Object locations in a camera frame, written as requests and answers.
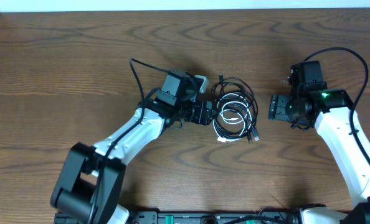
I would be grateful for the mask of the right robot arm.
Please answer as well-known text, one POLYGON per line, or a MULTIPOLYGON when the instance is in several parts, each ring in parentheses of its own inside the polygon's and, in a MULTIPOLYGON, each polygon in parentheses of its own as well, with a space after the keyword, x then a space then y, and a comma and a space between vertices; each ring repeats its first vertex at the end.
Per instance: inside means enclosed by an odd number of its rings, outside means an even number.
POLYGON ((370 223, 370 142, 344 89, 328 89, 318 61, 292 65, 289 95, 273 95, 268 117, 314 129, 329 147, 352 200, 350 213, 324 205, 297 209, 292 223, 370 223))

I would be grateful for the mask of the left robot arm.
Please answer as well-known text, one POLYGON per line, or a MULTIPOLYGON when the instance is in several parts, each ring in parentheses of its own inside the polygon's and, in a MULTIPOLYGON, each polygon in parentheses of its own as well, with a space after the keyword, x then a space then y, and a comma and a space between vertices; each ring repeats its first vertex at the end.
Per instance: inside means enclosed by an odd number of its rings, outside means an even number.
POLYGON ((130 212, 119 197, 127 165, 177 121, 210 124, 212 103, 197 98, 208 84, 204 76, 169 70, 162 87, 141 100, 117 131, 92 146, 71 147, 50 204, 77 223, 126 223, 130 212))

